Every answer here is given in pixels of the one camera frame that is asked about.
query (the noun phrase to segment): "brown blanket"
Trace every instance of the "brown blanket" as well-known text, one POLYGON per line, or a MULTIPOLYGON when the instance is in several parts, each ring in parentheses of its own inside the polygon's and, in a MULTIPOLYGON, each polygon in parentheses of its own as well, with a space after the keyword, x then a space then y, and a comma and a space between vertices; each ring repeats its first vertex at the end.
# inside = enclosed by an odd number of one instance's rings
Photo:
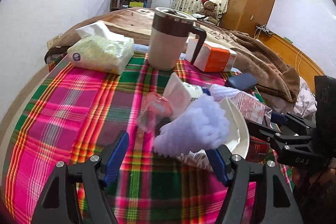
MULTIPOLYGON (((148 45, 152 28, 152 11, 147 8, 130 8, 85 20, 57 39, 46 57, 59 54, 62 50, 65 52, 68 47, 80 39, 76 32, 77 28, 98 20, 105 21, 110 31, 132 37, 137 44, 148 45)), ((260 92, 280 97, 289 103, 296 102, 300 87, 299 75, 271 49, 262 42, 249 37, 248 34, 227 31, 200 21, 198 23, 207 31, 207 40, 222 44, 237 52, 234 67, 241 72, 253 74, 257 79, 257 88, 260 92)))

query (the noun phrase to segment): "wooden headboard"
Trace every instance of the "wooden headboard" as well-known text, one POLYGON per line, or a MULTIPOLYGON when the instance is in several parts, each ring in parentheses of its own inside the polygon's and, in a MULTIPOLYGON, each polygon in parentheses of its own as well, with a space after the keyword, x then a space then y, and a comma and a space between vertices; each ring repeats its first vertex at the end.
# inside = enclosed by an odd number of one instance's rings
POLYGON ((292 66, 293 68, 295 68, 295 59, 296 67, 298 67, 302 55, 302 60, 299 66, 300 76, 307 82, 310 90, 315 92, 314 76, 325 74, 323 70, 321 70, 321 68, 314 63, 313 60, 306 56, 292 43, 276 34, 267 36, 266 34, 261 33, 259 39, 267 47, 279 55, 286 64, 292 66))

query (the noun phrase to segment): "mug handle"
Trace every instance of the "mug handle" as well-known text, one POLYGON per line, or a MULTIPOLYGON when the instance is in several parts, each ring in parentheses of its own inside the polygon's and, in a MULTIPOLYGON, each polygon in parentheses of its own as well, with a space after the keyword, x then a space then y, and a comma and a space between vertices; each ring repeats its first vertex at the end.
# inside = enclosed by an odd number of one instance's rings
POLYGON ((203 43, 205 41, 205 39, 207 38, 207 32, 199 27, 196 27, 196 26, 193 26, 193 28, 191 29, 190 31, 191 33, 193 34, 197 34, 199 35, 199 39, 198 39, 198 42, 197 42, 197 45, 196 45, 196 48, 195 48, 195 51, 194 51, 194 54, 193 54, 193 58, 191 59, 190 61, 190 64, 193 65, 202 46, 203 46, 203 43))

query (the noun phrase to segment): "lavender fluffy cloth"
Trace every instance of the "lavender fluffy cloth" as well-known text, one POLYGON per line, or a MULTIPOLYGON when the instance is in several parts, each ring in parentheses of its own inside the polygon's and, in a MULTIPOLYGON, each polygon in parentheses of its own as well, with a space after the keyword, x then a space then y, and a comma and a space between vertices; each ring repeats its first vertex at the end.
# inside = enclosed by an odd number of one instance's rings
POLYGON ((192 102, 184 113, 160 129, 153 150, 165 157, 187 155, 201 149, 216 149, 226 142, 229 121, 225 111, 206 94, 192 102))

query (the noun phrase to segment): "mug lid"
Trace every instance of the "mug lid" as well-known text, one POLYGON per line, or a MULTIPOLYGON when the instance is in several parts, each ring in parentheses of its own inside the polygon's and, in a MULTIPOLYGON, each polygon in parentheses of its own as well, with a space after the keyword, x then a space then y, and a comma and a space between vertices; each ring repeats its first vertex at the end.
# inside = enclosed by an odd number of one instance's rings
POLYGON ((177 21, 187 21, 187 22, 197 21, 197 19, 192 15, 165 7, 156 7, 155 14, 157 14, 160 17, 172 17, 177 19, 177 21))

